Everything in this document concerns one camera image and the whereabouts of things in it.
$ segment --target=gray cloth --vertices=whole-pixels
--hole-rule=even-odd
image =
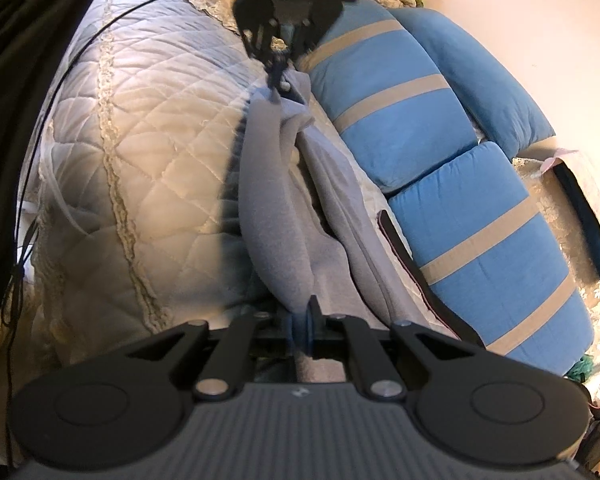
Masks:
[[[303,103],[269,89],[251,99],[238,218],[254,269],[293,314],[296,343],[306,346],[313,294],[325,314],[359,316],[375,328],[398,319],[427,326],[374,231],[351,166],[312,124],[308,76],[286,78]]]

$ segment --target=cable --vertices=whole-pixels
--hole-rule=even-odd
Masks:
[[[141,4],[136,5],[135,7],[131,7],[131,9],[128,9],[125,12],[123,12],[122,14],[119,14],[118,16],[113,18],[109,23],[107,23],[103,27],[101,27],[100,30],[98,30],[95,34],[93,34],[89,38],[89,40],[80,48],[78,53],[75,54],[75,56],[69,62],[69,66],[62,74],[60,81],[58,82],[58,84],[54,88],[53,93],[51,94],[51,99],[49,99],[46,109],[45,109],[44,113],[42,114],[42,118],[41,118],[40,122],[38,123],[38,130],[36,132],[36,140],[33,145],[33,150],[31,151],[32,155],[31,155],[31,157],[29,159],[29,163],[27,165],[27,172],[25,174],[24,182],[22,185],[22,192],[20,194],[20,201],[19,201],[18,211],[17,211],[17,215],[16,215],[16,226],[15,226],[16,247],[18,245],[18,236],[20,234],[20,220],[22,218],[24,196],[25,196],[25,193],[27,190],[27,184],[29,183],[29,179],[31,176],[31,171],[33,169],[33,163],[34,163],[34,159],[35,159],[34,154],[38,151],[38,148],[40,146],[40,140],[42,138],[43,129],[45,127],[46,121],[48,120],[49,114],[51,113],[52,105],[55,102],[56,97],[58,96],[58,92],[62,88],[62,84],[65,82],[66,78],[69,76],[69,74],[72,72],[72,70],[76,67],[76,65],[77,65],[78,61],[80,60],[80,58],[82,57],[82,55],[102,35],[103,32],[105,32],[106,30],[111,28],[115,23],[117,23],[122,18],[128,16],[132,12],[135,12],[136,10],[141,9],[141,8],[143,8],[149,4],[152,4],[154,2],[157,2],[157,1],[159,1],[159,0],[147,0]],[[24,288],[23,288],[23,283],[22,283],[23,279],[24,279],[24,265],[25,265],[27,259],[29,259],[29,257],[31,256],[33,247],[31,246],[29,248],[29,250],[27,250],[27,248],[29,247],[29,245],[31,245],[31,240],[32,240],[33,236],[36,234],[37,229],[38,229],[38,223],[36,221],[34,221],[30,225],[29,229],[27,230],[27,235],[25,236],[26,240],[23,243],[23,247],[22,247],[22,253],[21,253],[19,259],[15,258],[18,261],[17,261],[16,265],[14,266],[14,269],[13,269],[13,272],[11,275],[11,280],[10,280],[9,286],[7,288],[7,291],[5,292],[4,298],[2,300],[2,305],[1,305],[1,314],[0,314],[2,316],[1,321],[2,321],[3,325],[10,328],[10,330],[11,330],[9,343],[7,345],[7,412],[10,408],[11,398],[13,397],[13,373],[12,373],[12,369],[11,369],[12,368],[11,354],[13,351],[13,344],[15,341],[16,330],[18,328],[18,320],[20,319],[20,314],[22,313],[22,306],[24,304]],[[11,291],[11,307],[10,307],[10,312],[9,312],[9,322],[6,322],[6,318],[4,315],[4,309],[8,302],[9,291]],[[9,428],[8,420],[6,421],[5,430],[6,430],[7,462],[8,462],[9,470],[13,471],[14,470],[13,443],[11,440],[11,431]]]

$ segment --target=blue cushion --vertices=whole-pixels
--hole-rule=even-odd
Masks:
[[[383,20],[390,20],[394,30],[346,46],[308,73],[315,97],[360,166],[382,191],[391,192],[439,168],[477,141],[462,105],[435,63],[379,4],[360,0],[346,5],[320,45]],[[401,99],[353,124],[341,124],[343,113],[365,98],[432,75],[445,88]]]
[[[589,254],[600,276],[600,224],[569,168],[565,164],[559,164],[554,172],[580,219]]]
[[[511,160],[534,142],[555,135],[522,85],[477,40],[431,9],[392,9],[424,47],[488,139]]]
[[[593,328],[560,247],[496,144],[481,143],[389,204],[425,274],[471,237],[464,247],[478,255],[427,281],[489,349],[560,375],[587,351]],[[479,238],[496,224],[496,243],[481,252]]]

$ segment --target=quilted bedspread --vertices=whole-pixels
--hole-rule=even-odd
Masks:
[[[143,1],[95,0],[76,45]],[[40,153],[35,326],[62,364],[187,320],[218,328],[272,307],[237,210],[244,112],[263,84],[240,39],[187,0],[144,7],[88,48]],[[316,102],[312,110],[348,152]],[[386,200],[347,157],[375,223]],[[445,332],[382,243],[408,293]]]

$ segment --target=white wall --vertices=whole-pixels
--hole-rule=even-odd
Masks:
[[[600,0],[427,0],[538,102],[562,142],[600,144]]]

